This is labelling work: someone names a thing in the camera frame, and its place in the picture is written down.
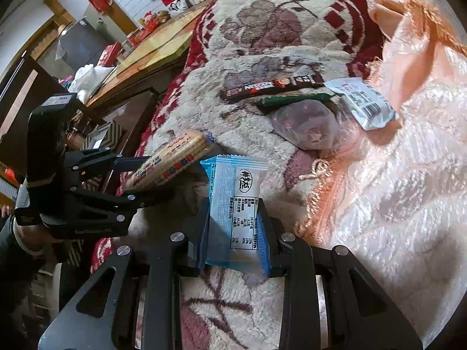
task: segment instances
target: black device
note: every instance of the black device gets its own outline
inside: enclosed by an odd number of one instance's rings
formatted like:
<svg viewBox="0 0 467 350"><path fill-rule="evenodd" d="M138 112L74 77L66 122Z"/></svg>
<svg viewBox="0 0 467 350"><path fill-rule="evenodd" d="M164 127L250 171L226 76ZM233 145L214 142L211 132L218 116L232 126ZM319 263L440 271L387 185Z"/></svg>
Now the black device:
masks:
<svg viewBox="0 0 467 350"><path fill-rule="evenodd" d="M110 169L135 169L146 157L122 159L110 149L66 153L74 99L73 94L53 96L31 114L27 176L15 218L19 225L43 223L56 238L124 236L137 208L168 195L109 196L81 187L81 181ZM46 329L39 350L134 349L144 275L142 350L182 349L180 277L197 277L205 266L209 218L205 199L196 217L152 248L137 252L119 247ZM286 233L280 220L268 216L262 199L257 229L267 275L285 277L279 349L321 348L316 275L321 275L325 291L329 349L423 348L407 319L347 247L321 249Z"/></svg>
<svg viewBox="0 0 467 350"><path fill-rule="evenodd" d="M321 348L316 275L322 276L325 289L329 349L423 348L407 319L347 247L320 249L285 233L279 220L268 217L262 199L257 217L267 242L269 277L285 277L279 349ZM119 247L46 329L39 350L134 349L143 275L149 278L142 350L182 349L180 276L197 277L202 271L208 226L206 199L194 220L152 249L141 253ZM85 307L96 289L108 291L97 314Z"/></svg>
<svg viewBox="0 0 467 350"><path fill-rule="evenodd" d="M57 94L31 113L27 175L15 219L18 225L42 223L57 239L124 236L138 208L170 192L113 196L83 188L85 180L111 170L134 171L148 157L122 157L110 148L66 152L66 132L77 107L76 94Z"/></svg>

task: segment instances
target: stuffed toy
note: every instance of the stuffed toy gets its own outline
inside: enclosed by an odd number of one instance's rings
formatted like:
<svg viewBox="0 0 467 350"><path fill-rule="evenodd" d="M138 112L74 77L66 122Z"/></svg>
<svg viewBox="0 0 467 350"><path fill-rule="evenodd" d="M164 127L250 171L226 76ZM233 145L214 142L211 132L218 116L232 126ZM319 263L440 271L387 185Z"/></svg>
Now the stuffed toy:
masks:
<svg viewBox="0 0 467 350"><path fill-rule="evenodd" d="M151 11L147 12L143 18L144 27L148 26L148 24L155 18L157 18L156 14L153 14Z"/></svg>
<svg viewBox="0 0 467 350"><path fill-rule="evenodd" d="M157 12L157 21L159 25L165 24L170 19L170 14L167 10L160 10Z"/></svg>

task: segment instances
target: wooden table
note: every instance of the wooden table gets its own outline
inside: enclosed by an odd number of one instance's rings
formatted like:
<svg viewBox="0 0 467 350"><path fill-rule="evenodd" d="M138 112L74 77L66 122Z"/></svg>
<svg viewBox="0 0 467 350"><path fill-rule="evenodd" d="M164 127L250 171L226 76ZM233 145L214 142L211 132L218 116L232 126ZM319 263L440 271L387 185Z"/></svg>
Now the wooden table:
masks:
<svg viewBox="0 0 467 350"><path fill-rule="evenodd" d="M104 114L145 90L162 96L183 69L197 18L209 1L158 27L110 74L87 105Z"/></svg>

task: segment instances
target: storage box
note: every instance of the storage box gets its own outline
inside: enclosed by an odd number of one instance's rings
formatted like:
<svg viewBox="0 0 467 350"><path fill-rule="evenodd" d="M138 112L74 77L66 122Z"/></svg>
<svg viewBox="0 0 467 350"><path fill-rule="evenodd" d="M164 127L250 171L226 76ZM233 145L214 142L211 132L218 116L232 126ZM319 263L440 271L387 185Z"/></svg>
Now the storage box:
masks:
<svg viewBox="0 0 467 350"><path fill-rule="evenodd" d="M115 42L113 45L107 46L102 52L97 65L103 67L112 67L117 60L117 55L120 53L120 50L120 42Z"/></svg>
<svg viewBox="0 0 467 350"><path fill-rule="evenodd" d="M102 126L95 128L85 139L81 150L101 149L110 147L112 150L117 146L123 127L115 121L107 122ZM99 190L102 176L96 176L83 182L83 188L91 191Z"/></svg>

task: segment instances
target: white plastic bag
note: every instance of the white plastic bag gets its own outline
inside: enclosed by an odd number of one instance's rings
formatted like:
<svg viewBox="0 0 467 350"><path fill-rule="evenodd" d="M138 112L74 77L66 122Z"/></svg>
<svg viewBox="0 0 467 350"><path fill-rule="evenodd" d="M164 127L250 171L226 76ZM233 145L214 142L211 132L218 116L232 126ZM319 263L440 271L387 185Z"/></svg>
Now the white plastic bag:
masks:
<svg viewBox="0 0 467 350"><path fill-rule="evenodd" d="M55 60L60 60L66 55L65 49L62 47L60 41L57 43L57 50L55 51Z"/></svg>
<svg viewBox="0 0 467 350"><path fill-rule="evenodd" d="M113 67L102 67L86 64L76 71L75 80L68 88L68 92L78 93L78 98L86 104L96 88L113 71Z"/></svg>

